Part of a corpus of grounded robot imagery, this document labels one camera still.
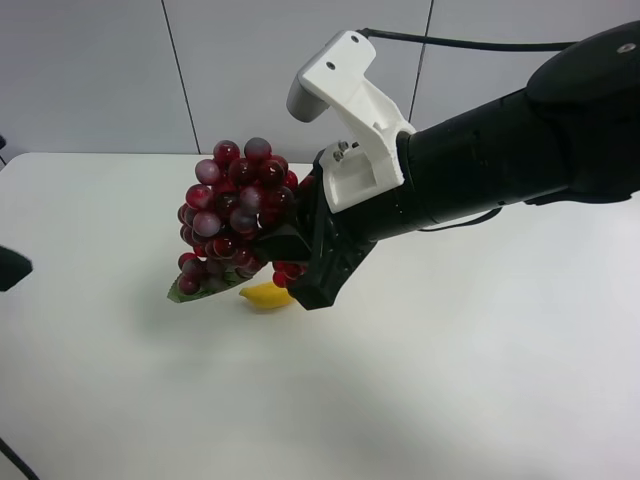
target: white plastic mount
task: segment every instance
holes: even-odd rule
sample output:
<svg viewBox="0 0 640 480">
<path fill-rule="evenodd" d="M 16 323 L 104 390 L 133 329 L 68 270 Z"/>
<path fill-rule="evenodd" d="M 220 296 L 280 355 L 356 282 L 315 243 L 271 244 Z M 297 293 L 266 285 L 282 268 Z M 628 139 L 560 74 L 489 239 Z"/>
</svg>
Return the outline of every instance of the white plastic mount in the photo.
<svg viewBox="0 0 640 480">
<path fill-rule="evenodd" d="M 320 159 L 327 203 L 340 212 L 404 183 L 396 137 L 415 133 L 398 106 L 364 76 L 376 57 L 369 40 L 338 33 L 299 72 L 304 90 L 332 106 L 359 146 L 327 147 Z"/>
</svg>

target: black cable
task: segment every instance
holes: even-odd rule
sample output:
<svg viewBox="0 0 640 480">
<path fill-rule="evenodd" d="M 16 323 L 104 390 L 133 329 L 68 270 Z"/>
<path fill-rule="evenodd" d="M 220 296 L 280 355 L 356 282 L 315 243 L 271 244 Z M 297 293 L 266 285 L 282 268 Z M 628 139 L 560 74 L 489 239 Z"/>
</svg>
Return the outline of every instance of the black cable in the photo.
<svg viewBox="0 0 640 480">
<path fill-rule="evenodd" d="M 470 42 L 467 40 L 452 40 L 449 38 L 428 37 L 426 35 L 412 35 L 409 33 L 387 32 L 363 28 L 358 33 L 369 38 L 386 38 L 401 42 L 421 43 L 423 45 L 440 45 L 442 47 L 467 48 L 470 50 L 484 50 L 488 52 L 559 52 L 570 47 L 575 42 L 556 43 L 487 43 Z"/>
<path fill-rule="evenodd" d="M 22 460 L 2 438 L 0 438 L 0 452 L 7 457 L 28 480 L 40 480 L 33 470 L 31 470 L 31 467 L 24 463 L 24 460 Z"/>
<path fill-rule="evenodd" d="M 472 225 L 479 225 L 481 223 L 486 222 L 487 220 L 491 220 L 495 216 L 497 216 L 502 211 L 502 208 L 496 208 L 491 210 L 490 212 L 485 213 L 484 215 L 480 215 L 478 218 L 474 218 L 473 220 L 469 220 L 464 223 L 456 223 L 455 225 L 449 225 L 448 227 L 439 227 L 439 228 L 421 228 L 418 230 L 419 232 L 441 232 L 442 230 L 449 230 L 450 228 L 458 228 L 458 227 L 471 227 Z"/>
</svg>

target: grape bunch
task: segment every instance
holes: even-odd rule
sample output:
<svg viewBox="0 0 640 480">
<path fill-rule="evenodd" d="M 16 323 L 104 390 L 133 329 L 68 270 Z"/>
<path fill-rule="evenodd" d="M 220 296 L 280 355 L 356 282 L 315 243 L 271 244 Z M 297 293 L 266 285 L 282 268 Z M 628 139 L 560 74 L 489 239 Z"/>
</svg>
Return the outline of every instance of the grape bunch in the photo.
<svg viewBox="0 0 640 480">
<path fill-rule="evenodd" d="M 198 162 L 195 174 L 199 183 L 189 187 L 178 210 L 180 236 L 193 248 L 178 260 L 177 288 L 187 296 L 227 288 L 227 272 L 251 278 L 262 269 L 251 240 L 291 214 L 298 189 L 287 161 L 258 137 L 246 143 L 244 156 L 234 142 L 219 142 L 213 158 Z M 281 288 L 304 273 L 303 267 L 282 262 L 275 262 L 274 270 L 273 281 Z"/>
</svg>

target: white table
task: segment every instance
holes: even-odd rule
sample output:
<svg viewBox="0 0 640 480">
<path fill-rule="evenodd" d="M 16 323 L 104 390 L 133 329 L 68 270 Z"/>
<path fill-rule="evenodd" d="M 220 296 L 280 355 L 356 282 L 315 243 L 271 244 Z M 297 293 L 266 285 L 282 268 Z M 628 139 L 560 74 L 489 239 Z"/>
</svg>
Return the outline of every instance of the white table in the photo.
<svg viewBox="0 0 640 480">
<path fill-rule="evenodd" d="M 35 267 L 0 295 L 0 436 L 43 480 L 640 478 L 637 200 L 388 240 L 333 308 L 257 315 L 165 298 L 199 158 L 0 173 Z"/>
</svg>

